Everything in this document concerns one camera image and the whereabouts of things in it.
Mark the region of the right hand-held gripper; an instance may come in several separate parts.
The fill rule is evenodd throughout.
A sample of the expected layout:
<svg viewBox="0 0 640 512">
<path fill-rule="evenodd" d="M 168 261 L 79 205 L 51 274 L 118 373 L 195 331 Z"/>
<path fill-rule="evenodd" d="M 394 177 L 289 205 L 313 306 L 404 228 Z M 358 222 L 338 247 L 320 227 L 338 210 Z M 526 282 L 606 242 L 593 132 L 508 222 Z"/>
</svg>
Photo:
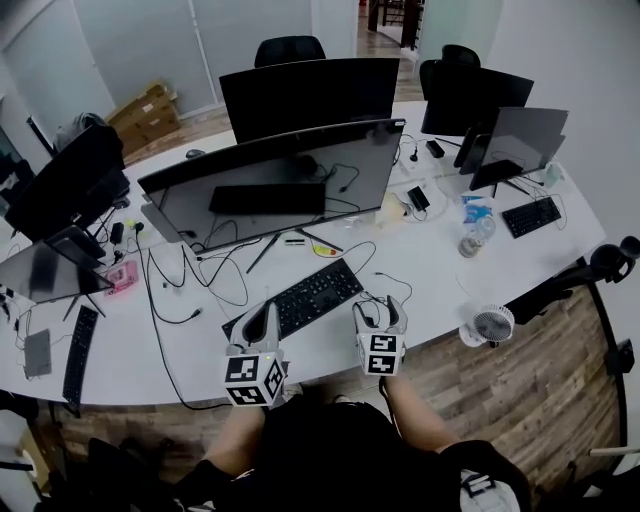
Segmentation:
<svg viewBox="0 0 640 512">
<path fill-rule="evenodd" d="M 365 314 L 360 302 L 352 305 L 357 348 L 361 368 L 369 376 L 396 376 L 401 367 L 406 347 L 404 334 L 408 325 L 407 315 L 393 296 L 386 298 L 388 326 L 385 331 L 373 332 L 374 321 Z"/>
</svg>

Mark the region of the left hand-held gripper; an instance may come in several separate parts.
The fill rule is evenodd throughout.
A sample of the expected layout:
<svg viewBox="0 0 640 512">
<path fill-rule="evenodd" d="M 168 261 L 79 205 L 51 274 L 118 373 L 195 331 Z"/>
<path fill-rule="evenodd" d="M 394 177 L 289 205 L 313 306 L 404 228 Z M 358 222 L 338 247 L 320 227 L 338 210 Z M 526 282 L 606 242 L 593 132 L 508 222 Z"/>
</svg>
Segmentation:
<svg viewBox="0 0 640 512">
<path fill-rule="evenodd" d="M 264 302 L 238 319 L 226 355 L 223 385 L 229 400 L 238 407 L 272 406 L 287 376 L 278 309 L 273 302 L 268 305 L 267 324 Z"/>
</svg>

